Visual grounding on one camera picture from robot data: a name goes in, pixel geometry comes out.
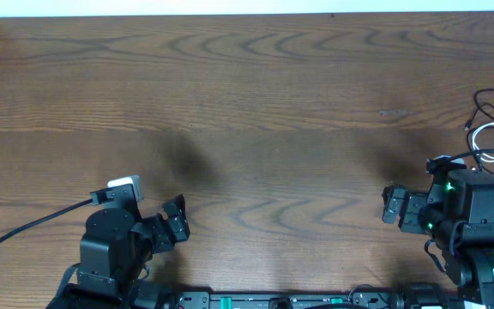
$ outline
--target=wood grain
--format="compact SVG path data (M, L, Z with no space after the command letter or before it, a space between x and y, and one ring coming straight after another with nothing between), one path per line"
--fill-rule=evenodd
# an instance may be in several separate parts
M183 193L192 231L155 281L452 288L380 194L466 150L483 87L494 13L0 20L0 235L138 173L141 212ZM0 245L0 307L46 306L95 210Z

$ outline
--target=wooden table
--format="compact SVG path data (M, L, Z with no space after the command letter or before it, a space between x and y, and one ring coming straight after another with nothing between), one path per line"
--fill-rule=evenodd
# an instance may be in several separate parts
M380 195L467 150L486 87L494 13L0 19L0 236L139 174L141 212L183 193L192 232L152 280L452 288ZM46 306L97 209L0 245L0 307Z

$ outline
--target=white backdrop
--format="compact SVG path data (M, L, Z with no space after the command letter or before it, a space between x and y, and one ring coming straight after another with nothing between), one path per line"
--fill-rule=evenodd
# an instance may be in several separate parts
M494 10L494 0L0 0L0 17Z

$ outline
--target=wood plank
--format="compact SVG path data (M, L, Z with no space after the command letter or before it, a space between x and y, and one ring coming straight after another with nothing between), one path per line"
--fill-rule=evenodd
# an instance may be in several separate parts
M466 150L483 87L494 13L0 20L0 235L138 173L142 213L183 193L192 230L155 281L452 288L380 194ZM0 246L1 307L46 306L95 210Z

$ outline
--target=white wall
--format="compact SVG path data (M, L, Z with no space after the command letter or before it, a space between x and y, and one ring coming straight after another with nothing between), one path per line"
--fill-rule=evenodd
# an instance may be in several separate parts
M0 17L494 10L494 0L0 0Z

